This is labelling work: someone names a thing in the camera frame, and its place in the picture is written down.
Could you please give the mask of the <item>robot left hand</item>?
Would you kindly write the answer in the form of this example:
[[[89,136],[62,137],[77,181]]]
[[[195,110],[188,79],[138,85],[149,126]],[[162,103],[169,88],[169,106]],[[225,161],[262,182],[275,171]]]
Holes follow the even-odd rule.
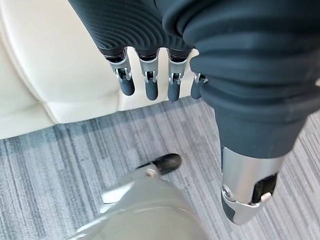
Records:
[[[168,52],[171,102],[186,66],[190,94],[214,109],[221,152],[221,202],[237,225],[274,193],[278,172],[320,108],[317,0],[72,0],[122,92],[135,85],[135,49],[149,100],[158,97],[160,48]]]

